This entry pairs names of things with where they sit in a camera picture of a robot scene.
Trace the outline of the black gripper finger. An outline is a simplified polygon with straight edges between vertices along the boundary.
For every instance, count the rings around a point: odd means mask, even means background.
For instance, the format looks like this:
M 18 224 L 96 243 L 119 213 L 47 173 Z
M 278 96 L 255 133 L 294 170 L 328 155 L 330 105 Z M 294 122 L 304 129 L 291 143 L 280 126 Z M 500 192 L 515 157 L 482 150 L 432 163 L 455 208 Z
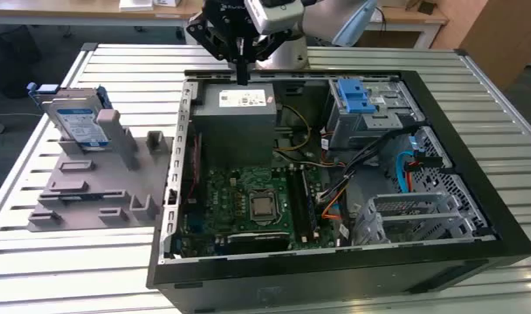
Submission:
M 231 18 L 226 16 L 207 17 L 200 12 L 190 19 L 186 30 L 210 54 L 219 61 L 227 61 L 230 67 L 236 71 L 238 85 L 244 85 L 244 57 Z
M 292 30 L 287 29 L 258 41 L 256 37 L 244 37 L 244 85 L 248 84 L 250 65 L 256 61 L 264 61 L 291 36 Z

